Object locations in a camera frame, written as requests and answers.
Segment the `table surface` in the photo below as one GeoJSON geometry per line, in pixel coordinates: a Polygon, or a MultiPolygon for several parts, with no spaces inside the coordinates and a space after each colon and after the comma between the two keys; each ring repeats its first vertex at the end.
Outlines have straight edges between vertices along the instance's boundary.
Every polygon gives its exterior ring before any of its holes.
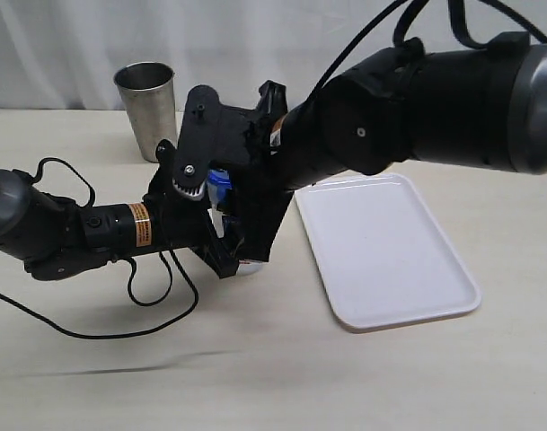
{"type": "MultiPolygon", "coordinates": [[[[136,202],[144,162],[124,112],[0,110],[0,168],[71,162],[98,204],[136,202]]],[[[179,251],[201,301],[155,335],[69,339],[0,302],[0,430],[547,429],[547,175],[427,163],[414,181],[483,292],[465,317],[363,335],[332,318],[295,203],[259,274],[218,281],[179,251]]],[[[79,201],[51,166],[40,189],[79,201]]],[[[153,299],[163,267],[139,259],[153,299]]],[[[121,262],[40,283],[0,253],[0,290],[72,330],[145,328],[183,310],[183,281],[153,310],[127,298],[121,262]]]]}

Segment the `white backdrop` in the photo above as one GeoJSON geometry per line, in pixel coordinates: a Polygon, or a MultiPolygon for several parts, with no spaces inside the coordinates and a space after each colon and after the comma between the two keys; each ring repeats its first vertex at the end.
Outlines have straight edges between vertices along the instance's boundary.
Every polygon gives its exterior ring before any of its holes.
{"type": "MultiPolygon", "coordinates": [[[[547,33],[547,0],[505,0],[547,33]]],[[[266,79],[300,102],[327,65],[390,0],[0,0],[0,108],[121,107],[114,72],[142,60],[177,73],[178,106],[210,84],[226,103],[251,107],[266,79]]],[[[467,2],[473,36],[514,29],[467,2]]],[[[390,45],[395,14],[346,66],[390,45]]],[[[445,0],[432,0],[411,34],[428,50],[458,48],[445,0]]]]}

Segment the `cup rim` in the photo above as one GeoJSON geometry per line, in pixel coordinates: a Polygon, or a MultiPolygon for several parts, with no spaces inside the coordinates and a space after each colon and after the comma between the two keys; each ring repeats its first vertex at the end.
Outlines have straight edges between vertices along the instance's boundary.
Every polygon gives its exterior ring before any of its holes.
{"type": "Polygon", "coordinates": [[[161,88],[164,85],[166,85],[167,83],[169,83],[173,79],[174,76],[175,76],[175,71],[170,66],[166,65],[165,63],[162,63],[162,62],[159,62],[159,61],[137,61],[136,63],[131,63],[131,64],[123,66],[121,69],[119,69],[113,76],[113,83],[116,84],[116,86],[118,86],[119,88],[122,88],[123,90],[127,90],[129,92],[151,92],[152,90],[156,90],[158,88],[161,88]],[[118,82],[119,74],[123,73],[124,71],[128,70],[131,67],[142,66],[142,65],[163,66],[165,69],[167,69],[171,72],[171,75],[169,76],[169,78],[165,82],[163,82],[163,83],[161,83],[161,84],[159,84],[155,87],[149,87],[149,88],[141,88],[141,89],[130,88],[130,87],[126,87],[125,85],[121,85],[118,82]]]}

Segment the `stainless steel cup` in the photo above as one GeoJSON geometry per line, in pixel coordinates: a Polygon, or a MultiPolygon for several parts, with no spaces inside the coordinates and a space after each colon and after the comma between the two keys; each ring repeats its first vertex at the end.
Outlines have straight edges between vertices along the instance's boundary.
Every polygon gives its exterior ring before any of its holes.
{"type": "Polygon", "coordinates": [[[143,62],[125,66],[113,77],[141,154],[149,162],[157,163],[155,148],[162,139],[177,145],[173,76],[163,63],[143,62]]]}

